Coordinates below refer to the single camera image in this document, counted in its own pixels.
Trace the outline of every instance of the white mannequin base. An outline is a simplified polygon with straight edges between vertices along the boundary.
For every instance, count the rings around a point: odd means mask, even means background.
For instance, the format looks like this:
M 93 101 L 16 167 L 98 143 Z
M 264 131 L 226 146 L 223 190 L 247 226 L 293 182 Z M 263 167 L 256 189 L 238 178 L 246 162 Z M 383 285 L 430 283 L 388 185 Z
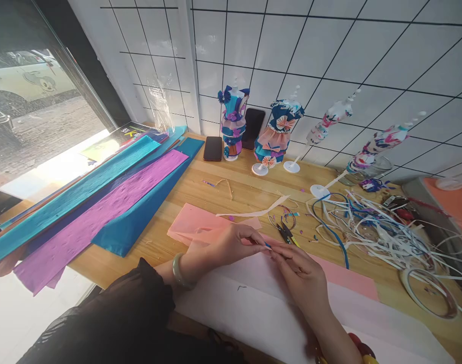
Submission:
M 261 163 L 255 163 L 255 164 L 253 164 L 253 167 L 251 167 L 251 171 L 255 175 L 264 176 L 264 175 L 268 174 L 268 167 L 264 166 Z
M 310 187 L 310 193 L 312 193 L 318 199 L 321 199 L 322 197 L 327 196 L 328 194 L 330 194 L 329 190 L 325 189 L 321 185 L 312 185 Z
M 225 160 L 228 162 L 234 162 L 235 160 L 238 159 L 238 156 L 232 156 L 232 157 L 224 157 Z
M 300 171 L 300 166 L 292 161 L 286 161 L 283 164 L 283 168 L 290 173 L 298 173 Z

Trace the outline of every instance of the grid tile wall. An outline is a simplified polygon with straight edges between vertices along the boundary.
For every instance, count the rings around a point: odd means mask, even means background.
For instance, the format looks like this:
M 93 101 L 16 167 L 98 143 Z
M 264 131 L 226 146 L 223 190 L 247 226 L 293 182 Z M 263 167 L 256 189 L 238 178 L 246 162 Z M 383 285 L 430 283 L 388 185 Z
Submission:
M 193 0 L 190 11 L 204 134 L 219 135 L 217 92 L 235 77 L 265 121 L 299 84 L 296 156 L 332 102 L 360 87 L 354 115 L 303 160 L 344 167 L 377 130 L 425 110 L 388 153 L 387 178 L 462 172 L 462 0 Z
M 98 0 L 108 26 L 116 29 L 119 56 L 150 120 L 174 125 L 198 118 L 192 101 L 191 56 L 186 54 L 176 0 Z

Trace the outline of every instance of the pavement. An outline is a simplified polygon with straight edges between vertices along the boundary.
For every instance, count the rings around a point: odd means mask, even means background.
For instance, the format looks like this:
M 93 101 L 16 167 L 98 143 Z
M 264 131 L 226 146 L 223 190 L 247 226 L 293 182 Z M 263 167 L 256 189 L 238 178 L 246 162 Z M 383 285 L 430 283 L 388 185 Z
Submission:
M 82 96 L 13 120 L 16 139 L 0 139 L 0 186 L 105 129 Z

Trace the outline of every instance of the hand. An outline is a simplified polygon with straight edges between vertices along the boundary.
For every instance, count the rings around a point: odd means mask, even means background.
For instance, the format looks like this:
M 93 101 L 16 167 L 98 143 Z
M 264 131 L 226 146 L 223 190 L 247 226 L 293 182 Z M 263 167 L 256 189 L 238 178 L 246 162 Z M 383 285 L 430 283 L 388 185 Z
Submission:
M 324 270 L 295 245 L 271 247 L 271 258 L 278 264 L 295 303 L 311 326 L 332 314 Z
M 242 238 L 247 239 L 252 244 L 244 245 L 241 242 Z M 218 241 L 211 244 L 206 250 L 214 265 L 219 267 L 268 250 L 264 245 L 265 241 L 262 236 L 251 226 L 231 224 L 224 230 Z

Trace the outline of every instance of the woman's left hand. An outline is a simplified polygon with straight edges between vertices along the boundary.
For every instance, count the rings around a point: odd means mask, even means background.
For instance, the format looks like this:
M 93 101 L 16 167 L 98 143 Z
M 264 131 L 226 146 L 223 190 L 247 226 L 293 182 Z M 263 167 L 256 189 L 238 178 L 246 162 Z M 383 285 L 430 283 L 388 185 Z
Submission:
M 241 239 L 252 244 L 244 245 Z M 215 267 L 232 264 L 238 260 L 268 250 L 259 232 L 251 226 L 231 224 L 219 237 L 218 241 L 206 248 L 208 256 Z

